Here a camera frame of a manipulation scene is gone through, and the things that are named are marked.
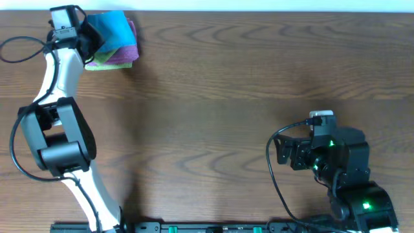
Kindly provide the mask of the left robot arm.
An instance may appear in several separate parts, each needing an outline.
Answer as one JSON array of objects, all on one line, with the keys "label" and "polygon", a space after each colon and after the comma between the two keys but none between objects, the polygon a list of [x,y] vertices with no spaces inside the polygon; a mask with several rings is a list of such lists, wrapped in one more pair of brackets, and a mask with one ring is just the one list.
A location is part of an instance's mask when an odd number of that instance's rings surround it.
[{"label": "left robot arm", "polygon": [[43,83],[33,103],[20,108],[14,125],[21,127],[39,169],[51,174],[47,179],[26,176],[65,184],[86,214],[89,232],[127,232],[122,209],[98,173],[94,135],[75,101],[79,77],[103,43],[87,20],[79,20],[82,11],[76,5],[50,9]]}]

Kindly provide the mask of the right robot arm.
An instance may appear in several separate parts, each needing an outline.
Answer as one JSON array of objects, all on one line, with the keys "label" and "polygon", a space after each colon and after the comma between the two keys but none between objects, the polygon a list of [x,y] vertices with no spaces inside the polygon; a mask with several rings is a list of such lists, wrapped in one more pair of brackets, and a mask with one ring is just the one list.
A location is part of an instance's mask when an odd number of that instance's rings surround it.
[{"label": "right robot arm", "polygon": [[294,171],[311,170],[326,187],[331,216],[298,219],[305,230],[319,232],[398,232],[388,193],[370,179],[370,147],[363,131],[340,127],[332,111],[311,111],[309,117],[273,133],[278,164]]}]

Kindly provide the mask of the blue microfiber cloth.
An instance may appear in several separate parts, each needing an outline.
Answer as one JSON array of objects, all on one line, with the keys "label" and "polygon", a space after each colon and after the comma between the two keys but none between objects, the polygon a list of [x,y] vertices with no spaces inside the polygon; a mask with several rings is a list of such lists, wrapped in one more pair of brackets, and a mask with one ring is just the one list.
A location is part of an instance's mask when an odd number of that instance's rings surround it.
[{"label": "blue microfiber cloth", "polygon": [[135,35],[123,11],[89,14],[87,20],[102,36],[103,45],[98,52],[110,52],[121,47],[136,45]]}]

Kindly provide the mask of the green folded cloth on top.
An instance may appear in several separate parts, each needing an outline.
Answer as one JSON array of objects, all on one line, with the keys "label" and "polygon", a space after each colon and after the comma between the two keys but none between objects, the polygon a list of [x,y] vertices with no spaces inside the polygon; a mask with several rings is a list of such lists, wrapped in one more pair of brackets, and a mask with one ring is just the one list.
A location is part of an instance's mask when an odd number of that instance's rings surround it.
[{"label": "green folded cloth on top", "polygon": [[115,50],[110,50],[108,52],[96,52],[94,54],[94,62],[95,63],[105,63],[107,62],[112,55],[114,55],[116,53],[116,49]]}]

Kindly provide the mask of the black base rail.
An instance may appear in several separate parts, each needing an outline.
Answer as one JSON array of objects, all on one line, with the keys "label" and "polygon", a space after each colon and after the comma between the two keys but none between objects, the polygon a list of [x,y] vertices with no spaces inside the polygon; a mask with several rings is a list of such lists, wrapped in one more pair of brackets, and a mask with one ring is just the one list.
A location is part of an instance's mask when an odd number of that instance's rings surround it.
[{"label": "black base rail", "polygon": [[318,233],[290,221],[268,223],[161,223],[147,221],[116,226],[112,232],[127,233]]}]

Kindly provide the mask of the purple folded cloth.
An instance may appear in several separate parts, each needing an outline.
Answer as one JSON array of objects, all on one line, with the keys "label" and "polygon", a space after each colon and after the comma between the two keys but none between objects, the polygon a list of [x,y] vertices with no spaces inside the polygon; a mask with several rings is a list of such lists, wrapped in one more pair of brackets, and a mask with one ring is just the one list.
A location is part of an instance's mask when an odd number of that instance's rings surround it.
[{"label": "purple folded cloth", "polygon": [[[111,58],[105,62],[107,64],[119,64],[119,63],[132,63],[138,59],[138,47],[137,45],[128,45],[116,49],[116,53],[111,56]],[[89,63],[95,63],[94,58],[89,60]]]}]

